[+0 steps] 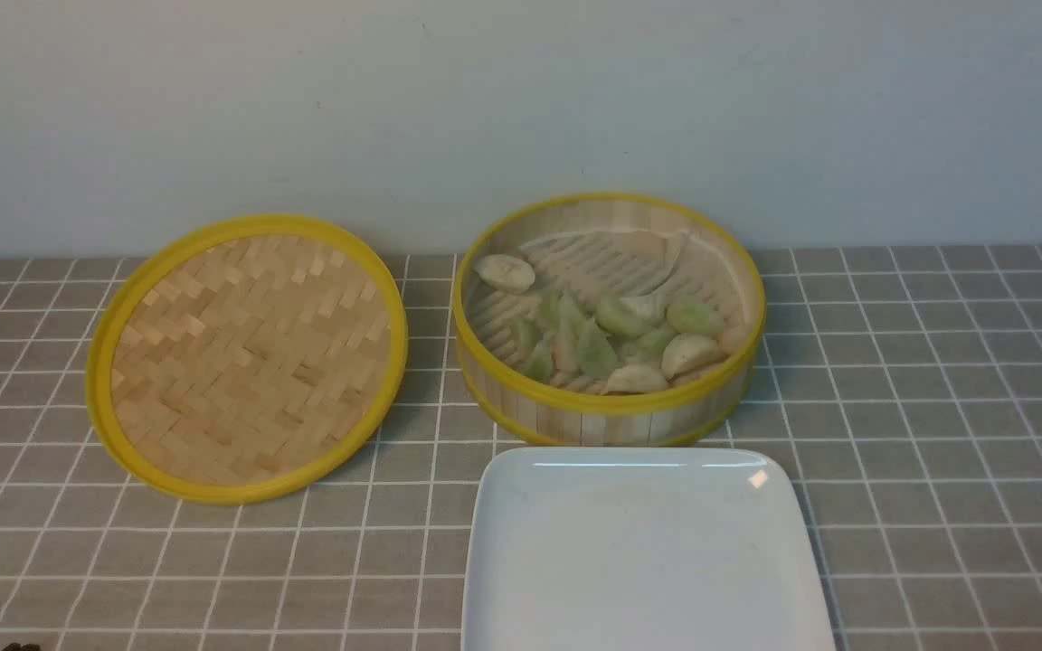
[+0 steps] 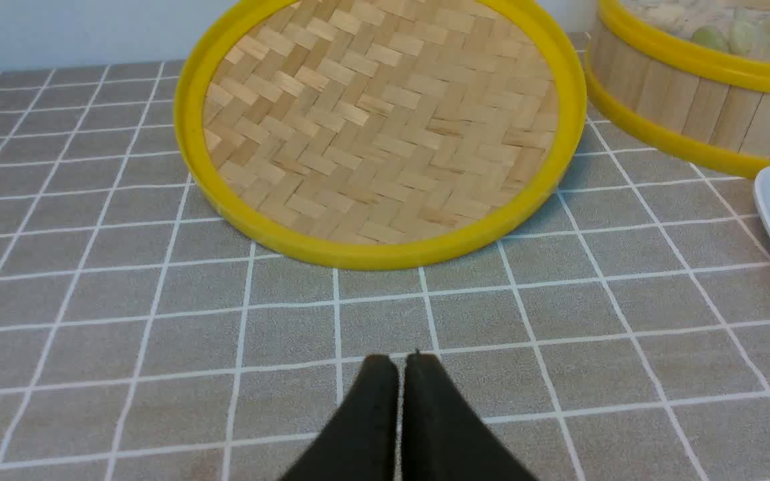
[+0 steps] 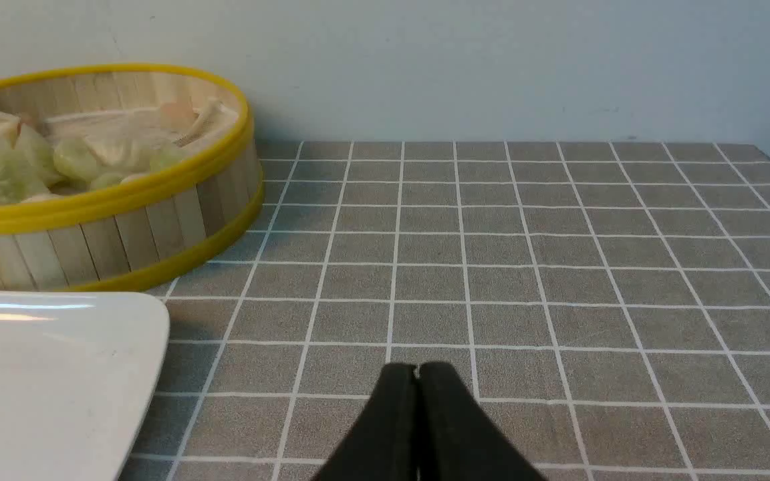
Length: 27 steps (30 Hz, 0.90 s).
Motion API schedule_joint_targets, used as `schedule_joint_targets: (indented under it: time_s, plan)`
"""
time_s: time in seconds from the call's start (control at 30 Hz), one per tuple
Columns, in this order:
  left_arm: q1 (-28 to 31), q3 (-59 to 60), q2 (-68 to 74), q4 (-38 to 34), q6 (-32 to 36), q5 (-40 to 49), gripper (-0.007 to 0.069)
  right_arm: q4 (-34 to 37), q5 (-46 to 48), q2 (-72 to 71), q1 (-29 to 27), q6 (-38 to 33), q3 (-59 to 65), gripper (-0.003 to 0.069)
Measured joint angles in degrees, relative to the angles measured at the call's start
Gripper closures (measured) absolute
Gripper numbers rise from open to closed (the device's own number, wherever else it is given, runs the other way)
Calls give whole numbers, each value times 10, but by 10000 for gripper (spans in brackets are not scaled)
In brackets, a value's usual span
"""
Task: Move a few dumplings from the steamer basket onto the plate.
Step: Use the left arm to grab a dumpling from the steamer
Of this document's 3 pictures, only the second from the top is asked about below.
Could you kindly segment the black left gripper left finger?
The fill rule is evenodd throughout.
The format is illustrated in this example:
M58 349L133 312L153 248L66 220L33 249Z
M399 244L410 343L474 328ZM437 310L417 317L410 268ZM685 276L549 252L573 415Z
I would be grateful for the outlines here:
M395 473L398 369L372 354L329 422L282 480L392 480Z

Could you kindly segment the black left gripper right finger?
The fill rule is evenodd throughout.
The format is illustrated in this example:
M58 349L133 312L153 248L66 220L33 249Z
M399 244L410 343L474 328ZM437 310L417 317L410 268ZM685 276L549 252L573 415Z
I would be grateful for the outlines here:
M404 480L535 480L477 416L434 354L407 357L402 405Z

